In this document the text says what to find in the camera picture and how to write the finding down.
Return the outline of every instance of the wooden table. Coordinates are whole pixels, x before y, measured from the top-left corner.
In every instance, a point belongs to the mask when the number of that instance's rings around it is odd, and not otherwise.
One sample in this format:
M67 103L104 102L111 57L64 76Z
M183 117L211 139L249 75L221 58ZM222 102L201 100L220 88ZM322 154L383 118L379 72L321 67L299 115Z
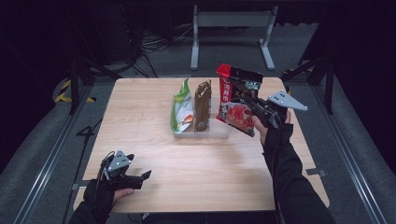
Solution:
M209 78L190 78L191 92ZM212 80L219 97L219 79ZM151 177L135 194L119 200L114 213L275 210L272 178L262 155L259 135L232 130L227 139L175 138L170 129L172 96L184 78L122 78L110 96L88 162L84 180L96 178L101 160L121 149L134 154L127 175ZM283 90L279 78L266 77L260 96ZM303 133L291 110L290 141L304 170L315 168ZM318 175L306 175L322 201L329 199ZM75 208L82 200L78 191Z

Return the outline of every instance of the clear plastic container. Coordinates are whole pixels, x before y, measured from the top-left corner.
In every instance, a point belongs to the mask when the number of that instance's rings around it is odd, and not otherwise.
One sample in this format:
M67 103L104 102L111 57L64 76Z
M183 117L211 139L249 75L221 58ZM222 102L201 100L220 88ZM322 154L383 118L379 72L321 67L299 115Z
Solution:
M195 132L193 124L190 125L182 133L174 133L175 138L228 138L230 132L233 129L232 126L216 119L216 115L219 113L219 102L218 96L212 96L210 106L210 118L208 127L206 130L201 132Z

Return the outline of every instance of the snack bag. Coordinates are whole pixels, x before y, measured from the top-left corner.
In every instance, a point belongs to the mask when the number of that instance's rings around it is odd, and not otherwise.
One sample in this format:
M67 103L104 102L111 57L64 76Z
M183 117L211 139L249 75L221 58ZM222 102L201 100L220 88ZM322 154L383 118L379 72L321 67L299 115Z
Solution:
M195 91L194 98L194 131L204 131L210 117L210 101L212 96L212 85L210 79L201 83Z
M263 74L246 71L228 64L221 64L217 73L220 84L220 104L219 114L216 118L253 137L255 134L251 119L253 114L247 105L239 103L238 98L241 97L242 92L230 80L243 83L249 90L258 91L262 84Z
M181 85L180 92L175 94L172 102L171 127L174 133L182 133L193 121L192 99L189 79Z

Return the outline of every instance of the black sleeve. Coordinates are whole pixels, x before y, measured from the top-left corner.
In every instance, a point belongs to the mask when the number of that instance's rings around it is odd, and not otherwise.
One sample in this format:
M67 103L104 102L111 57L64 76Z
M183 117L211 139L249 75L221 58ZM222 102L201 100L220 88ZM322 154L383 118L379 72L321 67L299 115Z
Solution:
M84 201L79 204L69 223L106 223L113 207L114 192L107 182L91 180L85 189Z
M287 224L335 223L326 205L302 175L303 165L290 143L293 125L268 130L264 158L270 169L279 207Z

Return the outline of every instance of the red snack package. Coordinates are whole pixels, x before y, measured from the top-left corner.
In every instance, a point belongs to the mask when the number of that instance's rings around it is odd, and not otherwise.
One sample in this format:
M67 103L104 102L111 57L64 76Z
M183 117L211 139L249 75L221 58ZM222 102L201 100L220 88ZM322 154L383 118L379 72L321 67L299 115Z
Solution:
M228 64L221 64L217 73L219 74L220 84L220 104L217 119L234 126L249 136L254 136L251 110L247 105L238 103L237 99L241 97L242 92L230 80L244 83L250 90L257 91L262 84L263 74L246 71Z

